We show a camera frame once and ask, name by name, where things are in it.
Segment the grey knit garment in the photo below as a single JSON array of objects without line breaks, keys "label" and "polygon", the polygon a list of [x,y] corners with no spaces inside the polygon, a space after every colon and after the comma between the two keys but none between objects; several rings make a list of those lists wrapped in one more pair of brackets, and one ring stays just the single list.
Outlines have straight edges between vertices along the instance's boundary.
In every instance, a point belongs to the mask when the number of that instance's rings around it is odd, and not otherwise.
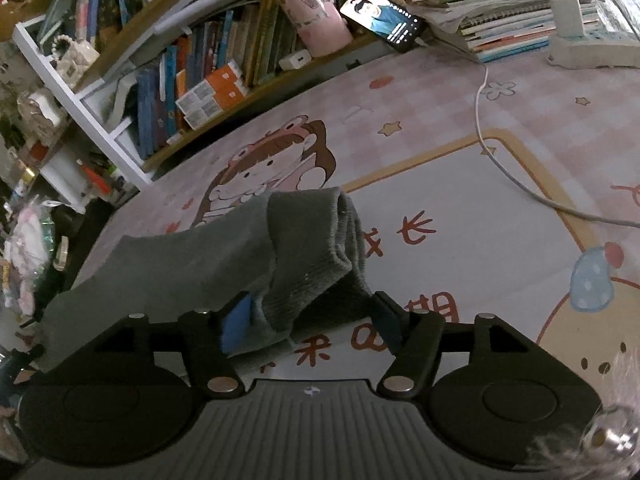
[{"label": "grey knit garment", "polygon": [[183,232],[123,237],[90,278],[55,297],[39,324],[48,372],[134,313],[172,322],[252,298],[231,350],[244,368],[314,332],[368,314],[360,220],[340,188],[268,192]]}]

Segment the pink cartoon mug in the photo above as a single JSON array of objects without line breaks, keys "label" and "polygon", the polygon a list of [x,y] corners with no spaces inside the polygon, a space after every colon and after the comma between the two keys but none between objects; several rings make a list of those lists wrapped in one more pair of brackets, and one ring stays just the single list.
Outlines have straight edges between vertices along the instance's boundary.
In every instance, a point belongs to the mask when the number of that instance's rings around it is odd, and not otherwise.
[{"label": "pink cartoon mug", "polygon": [[277,0],[313,58],[347,47],[354,38],[334,0]]}]

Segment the white power strip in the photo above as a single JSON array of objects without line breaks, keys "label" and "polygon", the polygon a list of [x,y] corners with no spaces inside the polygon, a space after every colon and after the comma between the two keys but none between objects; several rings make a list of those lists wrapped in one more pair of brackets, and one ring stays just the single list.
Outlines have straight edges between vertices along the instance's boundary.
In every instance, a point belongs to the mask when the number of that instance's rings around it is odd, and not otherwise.
[{"label": "white power strip", "polygon": [[639,41],[624,32],[587,32],[572,38],[552,34],[548,62],[569,70],[639,68]]}]

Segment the small white charger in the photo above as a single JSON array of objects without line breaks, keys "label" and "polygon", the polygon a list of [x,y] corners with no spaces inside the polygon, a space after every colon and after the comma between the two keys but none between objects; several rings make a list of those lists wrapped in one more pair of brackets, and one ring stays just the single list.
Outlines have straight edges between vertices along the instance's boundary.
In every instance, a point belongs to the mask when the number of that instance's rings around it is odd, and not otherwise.
[{"label": "small white charger", "polygon": [[300,70],[311,61],[312,57],[309,51],[307,49],[300,49],[281,58],[278,64],[281,70],[292,72],[293,70]]}]

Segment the wooden white bookshelf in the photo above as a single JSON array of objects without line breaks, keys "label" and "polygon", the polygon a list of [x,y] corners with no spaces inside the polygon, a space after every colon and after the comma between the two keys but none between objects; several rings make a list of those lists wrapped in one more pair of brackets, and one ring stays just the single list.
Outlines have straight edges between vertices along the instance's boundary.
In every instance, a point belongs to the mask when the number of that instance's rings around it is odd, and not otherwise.
[{"label": "wooden white bookshelf", "polygon": [[167,18],[191,1],[193,0],[154,0],[149,3],[104,49],[75,89],[70,88],[56,72],[52,58],[42,53],[32,36],[33,30],[43,28],[46,12],[53,6],[53,0],[30,0],[24,6],[14,6],[10,2],[1,7],[1,25],[12,27],[12,41],[28,65],[77,127],[114,162],[124,178],[139,190],[151,185],[155,170],[166,159],[200,136],[206,136],[209,130],[215,129],[219,124],[230,119],[248,122],[257,113],[269,110],[300,92],[392,52],[381,40],[370,35],[359,36],[341,51],[316,58],[299,70],[286,72],[257,87],[230,110],[183,133],[176,142],[162,148],[149,159],[142,160],[126,150],[132,145],[129,135],[132,118],[127,116],[115,127],[107,128],[107,107],[115,103],[116,78],[130,67],[129,59],[137,51],[152,47],[152,26],[155,22]]}]

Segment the stack of books and papers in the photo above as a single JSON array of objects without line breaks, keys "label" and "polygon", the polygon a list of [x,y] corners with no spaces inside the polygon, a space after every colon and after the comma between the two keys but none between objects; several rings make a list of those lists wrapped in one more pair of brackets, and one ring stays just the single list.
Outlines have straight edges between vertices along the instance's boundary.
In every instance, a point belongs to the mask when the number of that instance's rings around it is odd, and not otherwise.
[{"label": "stack of books and papers", "polygon": [[[603,32],[605,0],[566,5],[584,32]],[[558,0],[412,0],[435,38],[481,63],[547,47],[556,32]]]}]

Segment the white quilted purse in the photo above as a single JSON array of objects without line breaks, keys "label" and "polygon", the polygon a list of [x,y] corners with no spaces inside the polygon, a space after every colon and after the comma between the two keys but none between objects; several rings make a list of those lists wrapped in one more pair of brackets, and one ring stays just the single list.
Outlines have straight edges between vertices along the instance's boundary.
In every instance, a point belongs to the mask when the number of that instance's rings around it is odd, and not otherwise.
[{"label": "white quilted purse", "polygon": [[100,54],[88,40],[76,41],[70,36],[58,35],[52,44],[52,56],[58,76],[73,89]]}]

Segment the orange white box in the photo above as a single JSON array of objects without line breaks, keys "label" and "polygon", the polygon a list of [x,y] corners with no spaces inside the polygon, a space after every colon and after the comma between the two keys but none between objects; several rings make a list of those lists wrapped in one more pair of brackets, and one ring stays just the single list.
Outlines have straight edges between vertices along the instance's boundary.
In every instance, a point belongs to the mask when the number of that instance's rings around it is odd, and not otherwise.
[{"label": "orange white box", "polygon": [[240,66],[231,60],[183,92],[177,100],[177,107],[186,124],[195,130],[240,104],[249,93]]}]

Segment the black smartphone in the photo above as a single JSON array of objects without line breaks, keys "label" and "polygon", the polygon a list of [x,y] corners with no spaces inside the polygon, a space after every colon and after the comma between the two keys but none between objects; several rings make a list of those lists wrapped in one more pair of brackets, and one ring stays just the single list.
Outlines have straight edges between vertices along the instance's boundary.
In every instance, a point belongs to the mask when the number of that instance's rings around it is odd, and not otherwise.
[{"label": "black smartphone", "polygon": [[346,0],[340,13],[397,52],[405,53],[427,32],[427,22],[390,0]]}]

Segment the row of upright books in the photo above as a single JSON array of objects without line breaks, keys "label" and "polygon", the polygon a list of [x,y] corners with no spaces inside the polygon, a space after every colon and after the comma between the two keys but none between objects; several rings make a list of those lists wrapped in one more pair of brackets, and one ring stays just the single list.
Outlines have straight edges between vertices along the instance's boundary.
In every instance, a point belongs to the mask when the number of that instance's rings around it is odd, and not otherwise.
[{"label": "row of upright books", "polygon": [[127,99],[137,155],[148,159],[191,129],[177,100],[217,68],[235,60],[250,90],[280,75],[280,59],[301,47],[276,0],[238,0],[202,18],[137,72]]}]

